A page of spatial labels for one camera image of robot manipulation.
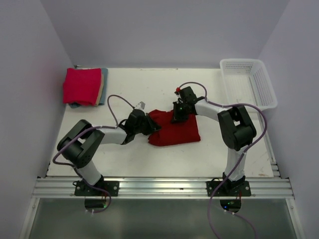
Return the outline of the dark red t shirt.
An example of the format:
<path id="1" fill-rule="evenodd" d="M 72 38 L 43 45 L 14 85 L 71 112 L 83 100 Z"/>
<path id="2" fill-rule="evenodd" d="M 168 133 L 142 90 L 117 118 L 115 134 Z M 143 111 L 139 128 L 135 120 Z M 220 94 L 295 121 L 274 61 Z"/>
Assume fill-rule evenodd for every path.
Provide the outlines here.
<path id="1" fill-rule="evenodd" d="M 153 110 L 149 115 L 151 119 L 161 126 L 159 131 L 148 137 L 149 144 L 153 146 L 164 147 L 199 142 L 201 140 L 195 115 L 190 115 L 185 122 L 177 123 L 171 122 L 173 111 Z"/>

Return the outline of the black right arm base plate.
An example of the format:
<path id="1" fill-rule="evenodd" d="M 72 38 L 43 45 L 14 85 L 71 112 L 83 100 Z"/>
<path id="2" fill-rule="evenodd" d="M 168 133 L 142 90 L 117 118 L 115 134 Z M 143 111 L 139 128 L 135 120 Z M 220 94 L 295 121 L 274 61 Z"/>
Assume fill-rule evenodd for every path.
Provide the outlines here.
<path id="1" fill-rule="evenodd" d="M 206 181 L 206 190 L 208 197 L 214 192 L 216 188 L 216 192 L 214 193 L 214 197 L 250 197 L 252 196 L 250 184 L 248 181 L 243 181 L 239 183 L 228 182 L 226 181 L 220 187 L 222 181 L 214 178 L 213 180 Z"/>

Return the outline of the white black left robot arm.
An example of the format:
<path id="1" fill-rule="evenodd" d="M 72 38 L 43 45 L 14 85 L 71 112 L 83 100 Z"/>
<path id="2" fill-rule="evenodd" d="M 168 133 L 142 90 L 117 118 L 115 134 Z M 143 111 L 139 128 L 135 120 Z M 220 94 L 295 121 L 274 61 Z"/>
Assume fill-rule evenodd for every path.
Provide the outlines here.
<path id="1" fill-rule="evenodd" d="M 93 162 L 101 144 L 126 145 L 137 134 L 151 135 L 161 129 L 143 110 L 133 110 L 116 127 L 92 126 L 87 120 L 78 121 L 57 145 L 53 163 L 67 165 L 81 178 L 74 182 L 75 196 L 112 197 L 118 195 L 119 182 L 106 181 Z"/>

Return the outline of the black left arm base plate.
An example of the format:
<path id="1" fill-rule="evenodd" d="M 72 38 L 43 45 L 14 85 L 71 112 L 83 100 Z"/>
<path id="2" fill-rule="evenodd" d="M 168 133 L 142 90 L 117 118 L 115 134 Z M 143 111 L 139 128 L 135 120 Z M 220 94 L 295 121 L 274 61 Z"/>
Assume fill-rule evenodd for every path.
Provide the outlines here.
<path id="1" fill-rule="evenodd" d="M 116 197 L 119 192 L 120 182 L 119 181 L 99 181 L 94 186 L 89 186 L 83 181 L 74 181 L 75 186 L 74 195 L 84 197 L 97 197 L 110 195 Z"/>

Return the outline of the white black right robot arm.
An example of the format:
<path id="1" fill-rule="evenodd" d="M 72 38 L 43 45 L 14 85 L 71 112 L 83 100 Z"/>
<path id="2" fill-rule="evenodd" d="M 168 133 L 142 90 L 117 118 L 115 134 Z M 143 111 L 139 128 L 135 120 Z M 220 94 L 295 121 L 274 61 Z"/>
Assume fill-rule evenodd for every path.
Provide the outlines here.
<path id="1" fill-rule="evenodd" d="M 172 123 L 185 122 L 194 116 L 204 116 L 219 123 L 224 144 L 227 146 L 227 164 L 222 181 L 206 182 L 208 196 L 236 196 L 249 186 L 244 166 L 246 149 L 257 135 L 252 120 L 242 105 L 223 106 L 197 97 L 191 87 L 177 88 L 177 101 L 173 102 Z"/>

